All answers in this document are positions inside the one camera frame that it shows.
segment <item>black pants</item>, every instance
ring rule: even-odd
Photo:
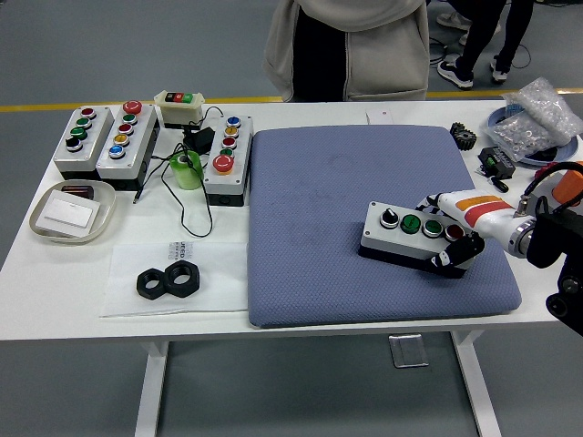
[[[477,59],[496,31],[505,3],[506,0],[449,0],[449,4],[458,13],[472,20],[464,54],[456,63],[462,73],[467,74],[474,69]],[[510,69],[520,41],[530,24],[533,6],[534,0],[512,0],[506,19],[504,47],[498,55],[497,69]]]
[[[293,101],[342,102],[346,82],[345,33],[300,15],[293,40]]]

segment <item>sneaker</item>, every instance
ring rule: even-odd
[[[437,24],[444,25],[446,27],[453,27],[454,29],[459,29],[467,32],[470,30],[472,25],[472,20],[464,18],[457,12],[452,12],[451,14],[440,14],[437,16]]]
[[[502,30],[502,26],[500,25],[500,22],[498,22],[498,24],[496,25],[496,30],[494,31],[494,35],[497,34],[498,32],[500,32]],[[469,34],[469,30],[467,32],[465,32],[461,38],[459,38],[459,45],[460,46],[465,46],[465,43],[467,42],[467,34]]]
[[[443,61],[437,66],[437,73],[443,79],[464,91],[469,91],[474,86],[474,73],[470,73],[469,75],[461,74],[457,66],[455,66],[455,62]]]
[[[508,79],[508,72],[510,68],[505,66],[497,66],[498,56],[494,56],[492,62],[490,62],[490,70],[492,70],[492,81],[495,84],[504,84]]]

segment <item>nut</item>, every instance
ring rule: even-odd
[[[136,290],[138,294],[146,299],[154,300],[163,295],[166,290],[164,289],[164,273],[158,269],[148,269],[138,275],[138,280],[136,281]],[[158,283],[148,286],[152,281],[157,281]]]
[[[179,276],[188,276],[188,280],[180,284],[175,280]],[[186,298],[200,287],[199,268],[188,261],[177,261],[164,270],[164,288],[178,298]]]

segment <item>black gear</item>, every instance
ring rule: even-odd
[[[453,134],[455,134],[455,132],[458,132],[458,131],[460,131],[460,130],[465,130],[465,126],[464,126],[463,124],[461,124],[461,123],[457,123],[457,122],[455,122],[455,123],[454,123],[454,124],[451,126],[451,128],[449,129],[449,133],[450,133],[451,135],[453,135]]]
[[[454,141],[460,150],[470,150],[476,143],[476,134],[469,130],[458,130],[454,134]]]

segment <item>gray floor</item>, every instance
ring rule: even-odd
[[[276,96],[261,72],[276,3],[9,0],[0,8],[0,106],[152,99],[162,89]],[[431,35],[455,52],[461,32],[435,24],[448,10],[430,5]],[[582,18],[583,5],[536,5],[523,41],[532,60],[503,88],[539,76],[583,87]],[[475,90],[494,89],[487,64],[502,38],[476,66]],[[516,65],[527,61],[520,49]],[[430,91],[455,88],[432,71]],[[567,99],[583,117],[580,96]],[[69,116],[0,112],[2,261]],[[431,365],[411,371],[393,368],[385,336],[176,344],[160,435],[476,435],[447,335],[424,337]],[[581,434],[578,335],[562,326],[489,331],[476,349],[503,435]],[[0,435],[132,435],[145,360],[126,343],[0,344]]]

